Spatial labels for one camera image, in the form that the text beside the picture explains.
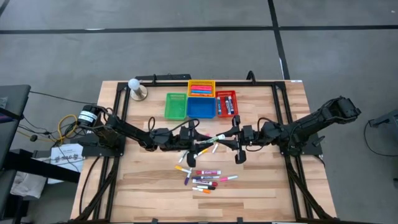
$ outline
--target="plastic basket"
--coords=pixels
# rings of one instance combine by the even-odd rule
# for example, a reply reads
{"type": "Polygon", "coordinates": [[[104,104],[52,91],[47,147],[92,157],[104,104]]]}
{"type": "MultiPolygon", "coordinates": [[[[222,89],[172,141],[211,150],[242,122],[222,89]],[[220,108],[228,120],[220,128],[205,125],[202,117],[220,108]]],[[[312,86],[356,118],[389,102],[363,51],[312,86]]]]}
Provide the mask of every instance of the plastic basket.
{"type": "Polygon", "coordinates": [[[236,94],[234,90],[226,90],[226,91],[216,91],[216,103],[217,103],[217,117],[219,118],[229,118],[233,117],[234,115],[239,114],[238,112],[238,102],[236,101],[236,94]],[[228,109],[226,108],[225,97],[231,96],[232,97],[232,105],[234,109],[234,113],[228,114],[228,109]],[[218,114],[218,100],[217,97],[220,97],[221,103],[221,114],[218,114]]]}
{"type": "Polygon", "coordinates": [[[216,116],[216,99],[188,97],[187,115],[190,118],[214,118],[216,116]]]}
{"type": "Polygon", "coordinates": [[[214,80],[189,80],[188,81],[188,96],[189,97],[215,97],[216,82],[214,80]],[[191,86],[211,86],[211,94],[201,94],[200,96],[192,95],[191,86]]]}
{"type": "Polygon", "coordinates": [[[187,116],[187,94],[168,93],[164,117],[166,119],[182,120],[187,116]]]}

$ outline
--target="orange marker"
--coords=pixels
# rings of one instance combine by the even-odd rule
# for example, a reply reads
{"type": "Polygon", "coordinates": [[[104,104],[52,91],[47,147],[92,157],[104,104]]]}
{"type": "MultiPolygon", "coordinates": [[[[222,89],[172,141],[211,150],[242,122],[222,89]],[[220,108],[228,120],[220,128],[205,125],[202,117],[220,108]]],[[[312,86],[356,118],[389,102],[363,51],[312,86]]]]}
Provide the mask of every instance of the orange marker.
{"type": "Polygon", "coordinates": [[[192,190],[197,190],[197,191],[201,191],[201,192],[206,193],[206,194],[210,194],[210,190],[207,190],[207,189],[200,189],[200,188],[197,188],[197,187],[192,187],[192,190]]]}

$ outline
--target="red basket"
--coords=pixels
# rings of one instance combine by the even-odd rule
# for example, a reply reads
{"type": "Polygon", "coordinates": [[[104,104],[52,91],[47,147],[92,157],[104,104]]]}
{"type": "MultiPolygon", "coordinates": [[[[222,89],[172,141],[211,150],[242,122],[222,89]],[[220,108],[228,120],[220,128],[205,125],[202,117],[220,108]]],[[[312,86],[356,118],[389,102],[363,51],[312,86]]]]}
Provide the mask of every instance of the red basket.
{"type": "Polygon", "coordinates": [[[238,113],[238,103],[236,102],[236,94],[234,90],[227,90],[227,91],[216,91],[216,114],[219,118],[230,118],[238,113]],[[234,114],[228,114],[228,110],[225,104],[225,97],[231,96],[232,97],[232,104],[234,109],[234,114]],[[221,103],[221,114],[218,114],[218,100],[217,97],[220,97],[221,103]]]}

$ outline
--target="white ball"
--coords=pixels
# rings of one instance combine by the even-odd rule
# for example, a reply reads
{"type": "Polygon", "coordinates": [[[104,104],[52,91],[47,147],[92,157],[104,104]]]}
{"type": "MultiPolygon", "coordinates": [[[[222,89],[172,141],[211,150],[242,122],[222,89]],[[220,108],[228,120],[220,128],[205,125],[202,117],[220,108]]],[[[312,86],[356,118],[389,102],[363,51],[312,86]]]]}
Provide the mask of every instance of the white ball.
{"type": "Polygon", "coordinates": [[[129,88],[132,90],[138,90],[139,89],[139,81],[136,80],[135,78],[132,78],[129,80],[129,88]]]}

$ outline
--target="orange basket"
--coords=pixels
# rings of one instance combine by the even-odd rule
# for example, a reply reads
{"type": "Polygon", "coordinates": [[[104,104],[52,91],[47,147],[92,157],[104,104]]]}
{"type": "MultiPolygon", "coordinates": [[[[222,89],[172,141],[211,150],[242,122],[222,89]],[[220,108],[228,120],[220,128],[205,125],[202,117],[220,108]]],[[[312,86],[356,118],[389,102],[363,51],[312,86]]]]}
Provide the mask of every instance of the orange basket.
{"type": "Polygon", "coordinates": [[[215,97],[216,96],[216,81],[214,80],[189,80],[188,82],[188,96],[189,97],[215,97]],[[192,93],[191,86],[211,86],[211,94],[192,93]]]}

